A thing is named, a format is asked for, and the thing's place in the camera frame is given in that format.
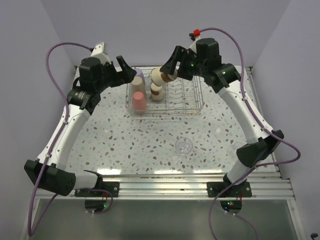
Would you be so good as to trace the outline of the beige plastic cup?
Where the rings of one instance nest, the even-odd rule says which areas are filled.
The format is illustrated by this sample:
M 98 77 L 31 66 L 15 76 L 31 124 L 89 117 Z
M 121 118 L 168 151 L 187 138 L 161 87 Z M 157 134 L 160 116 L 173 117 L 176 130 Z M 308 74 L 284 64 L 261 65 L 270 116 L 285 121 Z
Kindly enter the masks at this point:
M 131 95 L 133 95 L 136 92 L 141 92 L 143 93 L 144 98 L 145 99 L 147 98 L 145 84 L 143 79 L 140 76 L 135 76 L 130 85 L 131 85 Z

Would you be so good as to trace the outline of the purple plastic cup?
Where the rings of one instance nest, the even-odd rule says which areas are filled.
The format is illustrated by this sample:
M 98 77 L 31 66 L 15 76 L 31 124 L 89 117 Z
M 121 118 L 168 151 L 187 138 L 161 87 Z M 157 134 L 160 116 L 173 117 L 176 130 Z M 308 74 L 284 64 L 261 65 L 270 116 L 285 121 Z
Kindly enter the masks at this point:
M 144 74 L 140 68 L 136 68 L 136 76 L 141 77 L 142 79 L 144 78 Z

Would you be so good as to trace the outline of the steel cup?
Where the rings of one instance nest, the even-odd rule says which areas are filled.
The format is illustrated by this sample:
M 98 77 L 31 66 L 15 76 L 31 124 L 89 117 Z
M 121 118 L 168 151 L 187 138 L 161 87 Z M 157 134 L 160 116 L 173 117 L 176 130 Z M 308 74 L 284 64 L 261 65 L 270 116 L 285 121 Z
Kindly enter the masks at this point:
M 150 78 L 151 78 L 151 81 L 156 86 L 161 87 L 167 83 L 170 83 L 176 80 L 178 77 L 177 74 L 178 74 L 177 69 L 174 70 L 173 74 L 167 74 L 167 73 L 161 72 L 160 67 L 156 67 L 151 71 Z
M 158 86 L 152 83 L 150 85 L 151 98 L 154 101 L 161 101 L 164 98 L 164 88 L 163 86 Z

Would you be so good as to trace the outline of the red plastic cup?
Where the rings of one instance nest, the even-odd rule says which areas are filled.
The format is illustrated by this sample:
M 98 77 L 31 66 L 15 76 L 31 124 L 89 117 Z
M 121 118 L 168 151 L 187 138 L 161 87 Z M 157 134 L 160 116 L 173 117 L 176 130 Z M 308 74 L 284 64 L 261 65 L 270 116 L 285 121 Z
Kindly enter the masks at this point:
M 147 100 L 141 91 L 136 91 L 132 95 L 132 105 L 135 111 L 142 112 L 147 110 Z

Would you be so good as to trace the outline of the clear glass cup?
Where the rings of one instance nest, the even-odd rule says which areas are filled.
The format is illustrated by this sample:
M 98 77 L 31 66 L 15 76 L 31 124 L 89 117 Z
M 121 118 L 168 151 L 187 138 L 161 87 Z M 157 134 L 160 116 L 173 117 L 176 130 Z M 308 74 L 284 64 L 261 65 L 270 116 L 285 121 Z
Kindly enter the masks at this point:
M 193 150 L 193 142 L 187 137 L 180 137 L 176 140 L 174 147 L 176 155 L 184 157 Z
M 244 142 L 234 142 L 232 145 L 232 149 L 234 150 L 234 152 L 236 152 L 238 149 L 240 149 L 241 147 L 243 147 L 246 143 Z

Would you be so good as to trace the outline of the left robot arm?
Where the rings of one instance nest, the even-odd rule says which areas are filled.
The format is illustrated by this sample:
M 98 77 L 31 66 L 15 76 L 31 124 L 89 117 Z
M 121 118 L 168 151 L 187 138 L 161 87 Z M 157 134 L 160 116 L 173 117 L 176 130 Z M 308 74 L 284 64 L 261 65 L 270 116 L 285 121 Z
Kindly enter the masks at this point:
M 85 170 L 81 174 L 67 172 L 70 152 L 83 128 L 101 101 L 107 88 L 133 81 L 136 71 L 121 55 L 117 56 L 121 70 L 112 62 L 102 63 L 97 57 L 87 57 L 78 67 L 79 76 L 66 97 L 67 105 L 45 149 L 35 160 L 28 159 L 24 170 L 34 186 L 61 196 L 71 191 L 86 189 L 92 196 L 103 193 L 104 184 L 98 173 Z

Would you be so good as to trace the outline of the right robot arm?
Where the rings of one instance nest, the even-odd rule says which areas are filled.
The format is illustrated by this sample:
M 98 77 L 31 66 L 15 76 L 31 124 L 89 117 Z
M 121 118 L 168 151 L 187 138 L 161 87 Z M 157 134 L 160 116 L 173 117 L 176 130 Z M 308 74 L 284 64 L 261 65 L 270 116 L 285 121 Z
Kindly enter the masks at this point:
M 213 38 L 198 39 L 190 48 L 177 45 L 160 72 L 189 81 L 203 78 L 234 114 L 246 144 L 236 150 L 237 160 L 225 175 L 222 189 L 227 196 L 235 196 L 246 181 L 244 175 L 275 151 L 283 132 L 274 130 L 255 106 L 248 109 L 246 102 L 252 100 L 241 87 L 241 75 L 233 64 L 222 62 L 219 44 Z

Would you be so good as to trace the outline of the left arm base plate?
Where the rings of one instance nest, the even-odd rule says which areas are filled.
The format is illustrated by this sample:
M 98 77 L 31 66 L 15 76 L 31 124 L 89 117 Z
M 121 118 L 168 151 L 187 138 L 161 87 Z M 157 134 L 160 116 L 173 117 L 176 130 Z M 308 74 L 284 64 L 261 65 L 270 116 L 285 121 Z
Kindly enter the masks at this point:
M 90 189 L 77 189 L 74 195 L 83 198 L 102 198 L 113 197 L 117 198 L 119 195 L 120 183 L 118 181 L 104 181 L 100 186 Z

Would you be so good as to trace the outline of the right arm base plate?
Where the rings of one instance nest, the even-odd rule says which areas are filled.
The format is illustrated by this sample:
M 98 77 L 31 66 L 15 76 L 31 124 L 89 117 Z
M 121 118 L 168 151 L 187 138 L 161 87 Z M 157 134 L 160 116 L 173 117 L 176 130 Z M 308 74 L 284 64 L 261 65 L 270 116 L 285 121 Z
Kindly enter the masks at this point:
M 249 182 L 245 181 L 239 185 L 233 185 L 227 190 L 225 188 L 228 187 L 228 184 L 224 181 L 217 182 L 207 182 L 206 189 L 207 195 L 209 198 L 251 198 L 253 196 L 251 185 Z

